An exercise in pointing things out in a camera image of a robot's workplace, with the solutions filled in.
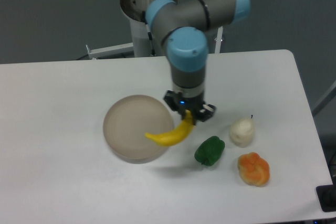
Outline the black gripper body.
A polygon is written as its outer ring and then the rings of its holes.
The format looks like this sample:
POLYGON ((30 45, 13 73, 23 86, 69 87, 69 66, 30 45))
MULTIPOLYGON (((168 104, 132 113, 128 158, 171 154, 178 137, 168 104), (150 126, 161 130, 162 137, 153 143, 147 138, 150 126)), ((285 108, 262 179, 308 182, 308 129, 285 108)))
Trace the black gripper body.
POLYGON ((182 93, 175 93, 168 90, 163 98, 172 111, 177 110, 178 104, 185 104, 188 111, 193 111, 197 122, 205 122, 212 118, 217 107, 204 101, 204 92, 191 98, 184 97, 182 93))

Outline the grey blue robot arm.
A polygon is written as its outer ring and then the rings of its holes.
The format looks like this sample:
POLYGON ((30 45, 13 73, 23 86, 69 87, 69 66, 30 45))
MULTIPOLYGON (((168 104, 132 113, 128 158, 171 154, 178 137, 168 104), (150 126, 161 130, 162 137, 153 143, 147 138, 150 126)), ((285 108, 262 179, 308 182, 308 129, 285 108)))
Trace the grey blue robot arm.
POLYGON ((172 89, 164 101, 182 118, 191 114, 193 124, 207 121, 215 106, 204 101, 208 44, 205 32, 246 18, 250 0, 126 0, 128 16, 146 25, 148 38, 156 41, 171 68, 172 89))

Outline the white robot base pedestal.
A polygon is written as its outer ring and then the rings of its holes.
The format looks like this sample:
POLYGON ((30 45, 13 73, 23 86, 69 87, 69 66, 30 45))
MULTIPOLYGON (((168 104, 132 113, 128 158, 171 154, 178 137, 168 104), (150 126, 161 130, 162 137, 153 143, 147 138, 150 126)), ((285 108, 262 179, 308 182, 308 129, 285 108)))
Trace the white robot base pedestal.
POLYGON ((145 23, 145 11, 154 0, 120 0, 121 9, 129 20, 135 57, 164 55, 145 23))

